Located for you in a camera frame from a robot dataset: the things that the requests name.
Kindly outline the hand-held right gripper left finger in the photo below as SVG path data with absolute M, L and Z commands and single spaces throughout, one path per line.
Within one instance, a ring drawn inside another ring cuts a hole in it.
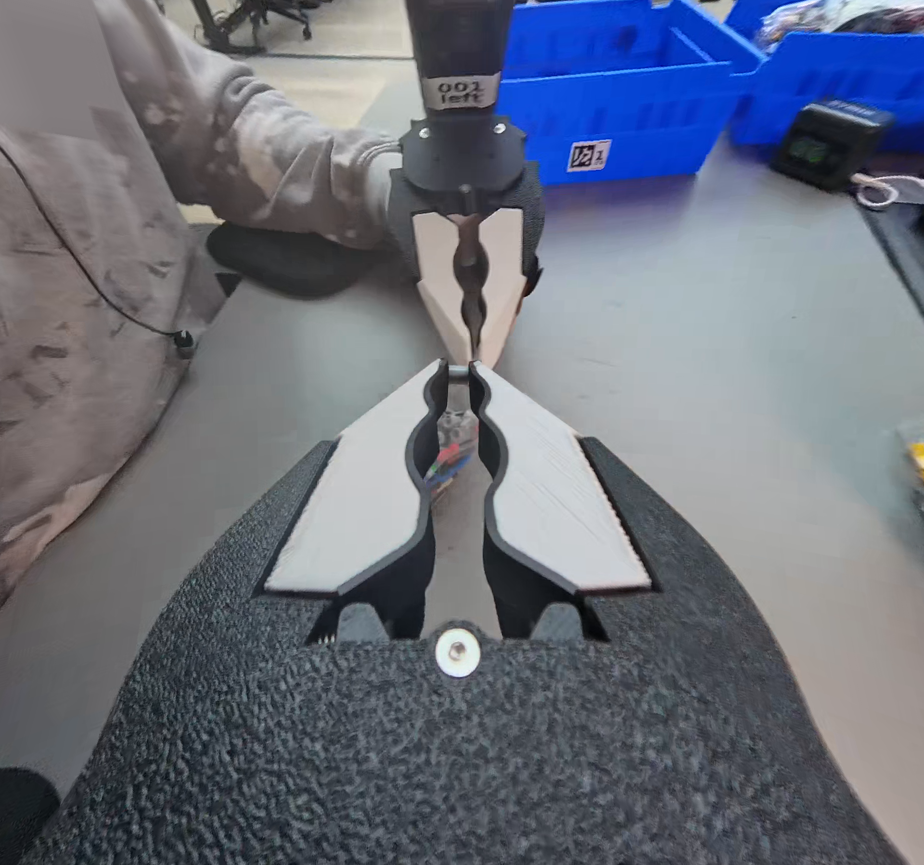
M 367 604 L 393 639 L 420 638 L 435 565 L 425 478 L 448 386 L 448 362 L 434 361 L 339 433 L 267 567 L 264 594 L 328 602 L 324 633 L 347 606 Z

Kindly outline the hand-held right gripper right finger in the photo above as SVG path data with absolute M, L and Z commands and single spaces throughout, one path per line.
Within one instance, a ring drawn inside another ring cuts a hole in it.
M 528 640 L 552 606 L 579 638 L 608 640 L 591 600 L 653 592 L 589 440 L 482 362 L 468 368 L 479 459 L 491 482 L 482 564 L 504 640 Z

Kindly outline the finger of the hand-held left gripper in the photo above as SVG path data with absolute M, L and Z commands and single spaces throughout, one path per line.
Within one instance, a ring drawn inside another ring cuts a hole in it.
M 436 212 L 412 217 L 420 280 L 418 290 L 451 363 L 467 366 L 471 340 L 462 315 L 463 289 L 456 279 L 454 261 L 459 234 L 455 222 Z
M 479 222 L 479 245 L 488 261 L 481 288 L 484 319 L 478 360 L 494 368 L 502 357 L 526 288 L 523 273 L 523 211 L 502 208 Z

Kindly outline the small bag of coloured pieces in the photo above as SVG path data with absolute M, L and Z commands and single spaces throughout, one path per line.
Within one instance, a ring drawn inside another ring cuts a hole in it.
M 446 408 L 436 423 L 439 451 L 425 475 L 432 504 L 478 454 L 479 419 L 470 408 L 468 367 L 451 364 L 448 381 Z

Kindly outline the large clear bag of parts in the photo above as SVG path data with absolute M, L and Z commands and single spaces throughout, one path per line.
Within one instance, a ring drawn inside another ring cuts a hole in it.
M 910 495 L 923 516 L 923 418 L 907 420 L 896 430 L 907 471 Z

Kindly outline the grey desk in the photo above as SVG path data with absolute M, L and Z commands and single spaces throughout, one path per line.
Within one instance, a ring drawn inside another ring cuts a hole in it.
M 716 549 L 862 802 L 922 863 L 922 522 L 897 428 L 922 320 L 848 198 L 720 143 L 696 178 L 553 189 L 500 361 Z M 379 269 L 243 284 L 157 432 L 2 607 L 2 765 L 65 792 L 180 582 L 310 448 L 441 351 Z

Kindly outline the empty blue plastic bin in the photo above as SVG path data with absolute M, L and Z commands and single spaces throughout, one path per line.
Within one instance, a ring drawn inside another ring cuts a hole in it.
M 519 4 L 498 113 L 545 186 L 695 175 L 763 62 L 690 0 Z

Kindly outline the person's grey hoodie torso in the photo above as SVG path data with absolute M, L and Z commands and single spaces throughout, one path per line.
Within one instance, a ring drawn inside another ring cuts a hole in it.
M 89 139 L 2 129 L 1 600 L 160 420 L 225 303 L 133 115 Z

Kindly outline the small black box device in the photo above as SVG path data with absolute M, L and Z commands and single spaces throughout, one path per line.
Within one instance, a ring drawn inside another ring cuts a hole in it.
M 895 125 L 889 111 L 838 98 L 799 111 L 770 159 L 772 171 L 826 192 L 841 192 Z

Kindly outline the blue plastic bin holding bags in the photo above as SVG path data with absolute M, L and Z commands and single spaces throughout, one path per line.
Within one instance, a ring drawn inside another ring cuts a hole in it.
M 725 26 L 752 41 L 764 17 L 799 1 L 736 0 Z M 826 97 L 890 112 L 895 125 L 883 140 L 884 150 L 922 154 L 922 36 L 787 35 L 750 75 L 729 138 L 737 145 L 779 143 L 803 107 Z

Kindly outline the clear bags of dark parts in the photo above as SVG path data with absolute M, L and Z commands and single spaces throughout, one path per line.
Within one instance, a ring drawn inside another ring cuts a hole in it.
M 765 16 L 754 36 L 771 52 L 793 32 L 810 34 L 921 34 L 923 0 L 803 0 Z

